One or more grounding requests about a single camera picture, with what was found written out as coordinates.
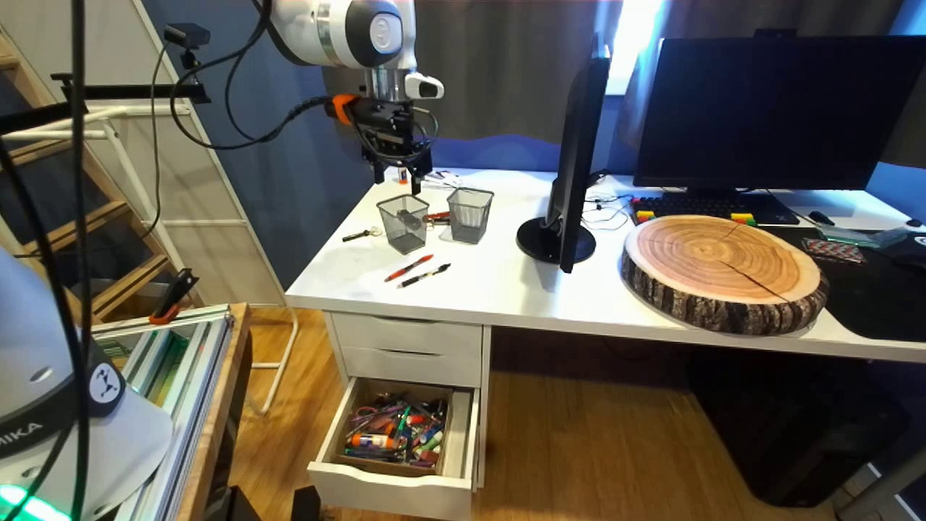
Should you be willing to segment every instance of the green light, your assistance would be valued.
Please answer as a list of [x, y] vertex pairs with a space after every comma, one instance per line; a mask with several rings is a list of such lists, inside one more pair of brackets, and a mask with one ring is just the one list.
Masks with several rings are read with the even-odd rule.
[[[0, 487], [0, 516], [6, 519], [23, 497], [25, 497], [25, 490]], [[68, 521], [68, 519], [57, 513], [52, 505], [30, 497], [25, 509], [16, 516], [16, 521]]]

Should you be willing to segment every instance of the white desk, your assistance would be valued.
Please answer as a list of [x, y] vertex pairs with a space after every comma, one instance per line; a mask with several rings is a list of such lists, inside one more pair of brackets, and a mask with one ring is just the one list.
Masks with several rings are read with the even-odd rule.
[[[447, 240], [444, 227], [431, 227], [428, 243], [411, 256], [398, 256], [385, 238], [362, 238], [342, 243], [343, 235], [381, 227], [376, 204], [408, 193], [404, 185], [373, 185], [350, 212], [314, 261], [298, 276], [287, 298], [292, 308], [314, 308], [329, 318], [329, 337], [343, 382], [418, 379], [462, 384], [475, 395], [470, 431], [475, 452], [462, 463], [462, 476], [425, 480], [428, 494], [412, 492], [423, 480], [359, 476], [329, 465], [331, 434], [317, 460], [308, 465], [311, 480], [331, 506], [411, 513], [411, 516], [465, 516], [469, 492], [480, 487], [485, 406], [489, 406], [489, 358], [491, 327], [559, 329], [586, 337], [682, 341], [708, 347], [747, 347], [815, 355], [855, 355], [890, 361], [926, 361], [926, 345], [883, 341], [848, 332], [826, 309], [799, 332], [787, 337], [722, 337], [687, 327], [640, 300], [619, 277], [619, 251], [631, 221], [589, 224], [595, 251], [575, 263], [573, 276], [553, 263], [525, 257], [515, 231], [522, 221], [543, 214], [550, 173], [522, 170], [453, 170], [447, 185], [423, 188], [428, 212], [441, 212], [452, 185], [495, 192], [489, 228], [476, 247]], [[842, 227], [893, 228], [906, 217], [867, 193], [787, 193], [799, 212], [818, 208]], [[447, 273], [425, 277], [412, 286], [385, 285], [395, 266], [431, 251], [423, 269], [452, 263]]]

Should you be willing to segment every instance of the keyboard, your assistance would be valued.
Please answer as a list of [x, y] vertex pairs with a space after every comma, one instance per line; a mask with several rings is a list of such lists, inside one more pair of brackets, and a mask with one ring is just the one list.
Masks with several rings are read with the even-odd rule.
[[700, 198], [700, 193], [658, 193], [631, 201], [634, 224], [661, 214], [711, 214], [722, 221], [763, 224], [799, 224], [799, 217], [781, 205], [771, 193], [734, 193], [734, 198]]

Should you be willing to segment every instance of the black speaker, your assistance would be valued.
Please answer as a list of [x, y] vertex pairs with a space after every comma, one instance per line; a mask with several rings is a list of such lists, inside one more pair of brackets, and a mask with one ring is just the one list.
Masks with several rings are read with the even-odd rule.
[[865, 361], [697, 350], [687, 384], [752, 494], [812, 506], [906, 426]]

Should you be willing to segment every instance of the robotic arm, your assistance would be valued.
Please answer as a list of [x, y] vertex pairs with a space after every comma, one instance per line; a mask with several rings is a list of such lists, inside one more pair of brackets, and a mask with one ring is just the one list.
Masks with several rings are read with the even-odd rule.
[[366, 70], [366, 94], [334, 96], [327, 114], [359, 133], [376, 182], [398, 164], [417, 192], [431, 170], [417, 101], [441, 99], [441, 83], [417, 73], [412, 0], [271, 0], [269, 21], [289, 60]]

